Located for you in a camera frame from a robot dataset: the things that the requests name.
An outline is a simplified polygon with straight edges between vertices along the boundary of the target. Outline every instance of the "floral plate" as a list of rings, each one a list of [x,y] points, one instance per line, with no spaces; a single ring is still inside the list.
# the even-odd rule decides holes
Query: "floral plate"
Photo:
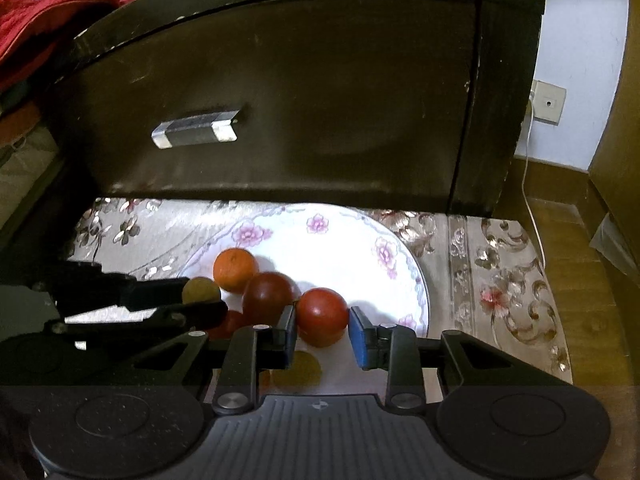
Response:
[[[362,308],[373,324],[402,324],[426,336],[429,295],[418,263],[391,231],[356,210],[295,204],[244,218],[197,250],[181,275],[211,278],[216,257],[231,247],[249,250],[260,270],[286,274],[300,293],[331,288],[349,306]],[[222,297],[229,308],[242,310],[239,296],[223,291]],[[315,355],[322,367],[319,388],[304,393],[384,393],[386,372],[357,367],[346,331],[329,348],[301,340],[296,348]]]

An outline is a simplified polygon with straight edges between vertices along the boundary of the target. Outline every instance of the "wall socket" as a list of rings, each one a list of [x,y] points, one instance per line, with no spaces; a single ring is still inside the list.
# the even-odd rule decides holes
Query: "wall socket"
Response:
[[[564,108],[566,89],[534,80],[531,92],[535,110],[534,117],[540,121],[558,124]]]

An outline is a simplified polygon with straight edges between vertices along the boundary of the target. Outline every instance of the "blue gripper pad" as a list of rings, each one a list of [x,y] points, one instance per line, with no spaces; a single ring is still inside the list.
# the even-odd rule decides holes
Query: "blue gripper pad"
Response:
[[[378,368],[377,331],[358,306],[349,311],[349,339],[358,366],[363,370]]]

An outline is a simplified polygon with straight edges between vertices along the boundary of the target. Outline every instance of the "drawer handle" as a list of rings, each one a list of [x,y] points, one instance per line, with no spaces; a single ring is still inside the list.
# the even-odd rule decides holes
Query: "drawer handle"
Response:
[[[239,111],[215,112],[166,121],[153,130],[151,139],[161,150],[192,144],[233,142],[238,137],[232,124],[238,122],[235,116]]]

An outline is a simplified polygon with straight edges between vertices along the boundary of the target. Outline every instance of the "pink flower pattern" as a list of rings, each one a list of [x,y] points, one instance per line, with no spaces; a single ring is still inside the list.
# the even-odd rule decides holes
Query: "pink flower pattern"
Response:
[[[231,236],[237,247],[255,247],[261,241],[271,238],[271,235],[273,235],[271,229],[263,229],[252,221],[246,221],[234,230]]]
[[[402,325],[405,326],[407,328],[410,328],[411,330],[416,329],[416,327],[418,326],[418,324],[416,323],[415,319],[414,319],[414,315],[413,314],[407,314],[404,317],[401,317],[400,319],[398,319],[398,325]]]
[[[495,317],[504,318],[509,315],[509,295],[497,286],[485,286],[480,291],[480,305],[485,314],[495,314]]]
[[[314,234],[322,234],[329,230],[329,221],[320,213],[306,221],[306,231]]]
[[[396,272],[398,246],[383,237],[379,237],[376,240],[375,251],[378,256],[378,263],[386,269],[386,275],[392,280],[396,279],[398,276],[398,272]]]

